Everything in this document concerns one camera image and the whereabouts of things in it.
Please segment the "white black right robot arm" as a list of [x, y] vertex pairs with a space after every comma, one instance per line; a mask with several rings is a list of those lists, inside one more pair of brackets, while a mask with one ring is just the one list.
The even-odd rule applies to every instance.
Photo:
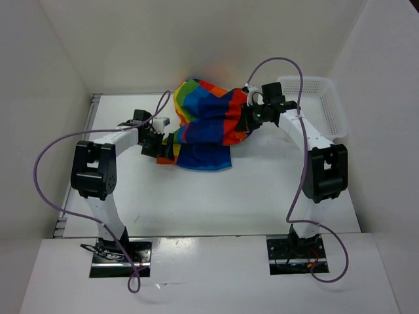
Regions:
[[246, 104], [239, 130], [253, 131], [271, 122], [284, 131], [304, 156], [301, 181], [286, 216], [287, 250], [302, 257], [318, 242], [331, 204], [348, 187], [348, 150], [336, 145], [303, 115], [299, 101], [287, 101], [280, 82], [257, 88], [245, 84]]

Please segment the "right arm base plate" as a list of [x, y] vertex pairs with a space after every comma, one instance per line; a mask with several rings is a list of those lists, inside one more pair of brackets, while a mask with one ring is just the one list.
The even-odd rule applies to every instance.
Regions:
[[292, 249], [286, 235], [266, 238], [270, 275], [329, 273], [327, 257], [321, 237], [305, 249]]

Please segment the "rainbow striped shorts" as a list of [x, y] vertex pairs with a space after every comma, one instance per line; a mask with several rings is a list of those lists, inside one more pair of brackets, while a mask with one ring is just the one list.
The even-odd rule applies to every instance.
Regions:
[[232, 167], [230, 147], [251, 134], [236, 130], [246, 101], [247, 94], [240, 88], [228, 91], [196, 78], [184, 81], [173, 95], [180, 119], [170, 145], [174, 159], [159, 156], [157, 164], [193, 171]]

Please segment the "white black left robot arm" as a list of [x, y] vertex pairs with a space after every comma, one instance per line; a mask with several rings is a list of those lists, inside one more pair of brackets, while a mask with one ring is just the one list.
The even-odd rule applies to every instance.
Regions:
[[153, 118], [145, 110], [136, 109], [133, 119], [94, 141], [79, 141], [75, 147], [71, 170], [71, 187], [84, 198], [98, 223], [98, 243], [94, 254], [121, 262], [132, 250], [128, 231], [122, 223], [113, 192], [117, 185], [117, 157], [134, 146], [153, 158], [174, 160], [173, 135], [163, 143], [168, 117]]

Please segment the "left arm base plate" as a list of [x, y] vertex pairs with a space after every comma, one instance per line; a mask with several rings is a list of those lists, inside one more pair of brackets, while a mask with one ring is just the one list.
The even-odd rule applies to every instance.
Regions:
[[[132, 237], [126, 247], [140, 277], [150, 277], [152, 244], [151, 238]], [[81, 247], [92, 253], [89, 278], [129, 278], [134, 272], [131, 263], [119, 248], [106, 249], [98, 239], [95, 245], [81, 244]]]

